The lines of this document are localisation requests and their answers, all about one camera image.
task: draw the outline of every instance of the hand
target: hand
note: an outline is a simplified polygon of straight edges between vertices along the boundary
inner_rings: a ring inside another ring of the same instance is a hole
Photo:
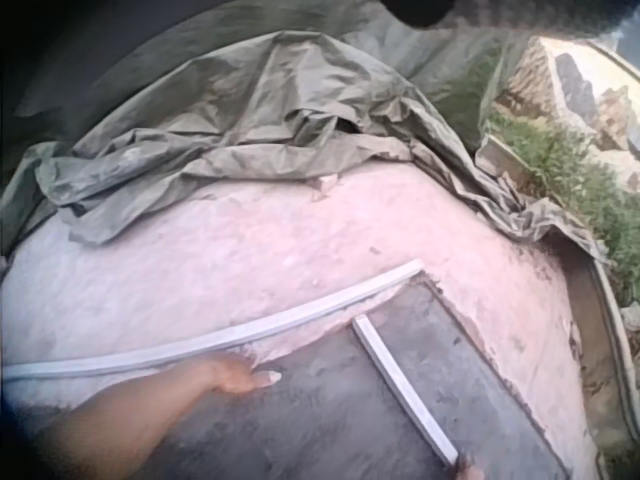
[[[484,473],[471,464],[471,459],[467,455],[460,455],[455,480],[484,480]]]
[[[235,353],[214,353],[194,359],[206,371],[211,388],[223,393],[243,394],[270,387],[282,375],[273,371],[252,372],[251,361]]]

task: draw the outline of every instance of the tarp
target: tarp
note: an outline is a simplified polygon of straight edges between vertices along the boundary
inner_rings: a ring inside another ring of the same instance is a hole
[[[525,200],[507,178],[476,168],[417,86],[314,32],[272,33],[197,57],[73,148],[30,148],[3,196],[3,222],[42,191],[73,240],[99,245],[220,178],[303,179],[370,158],[415,161],[510,238],[536,241],[555,227],[604,258],[567,212],[547,199]]]

